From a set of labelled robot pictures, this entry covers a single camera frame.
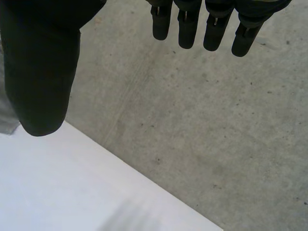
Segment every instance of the concrete floor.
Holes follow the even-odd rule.
[[[82,29],[67,121],[227,231],[308,230],[308,2],[231,53],[152,37],[146,1],[110,0]]]

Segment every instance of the white board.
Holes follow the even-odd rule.
[[[0,134],[0,231],[220,231],[64,123]]]

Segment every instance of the robotic hand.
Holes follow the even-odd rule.
[[[164,40],[168,35],[173,0],[147,0],[153,17],[153,36]],[[174,0],[179,8],[179,45],[193,46],[202,0]],[[218,49],[234,8],[239,13],[240,25],[232,46],[235,56],[245,56],[263,23],[275,12],[285,8],[291,0],[205,0],[210,13],[203,46],[208,51]]]

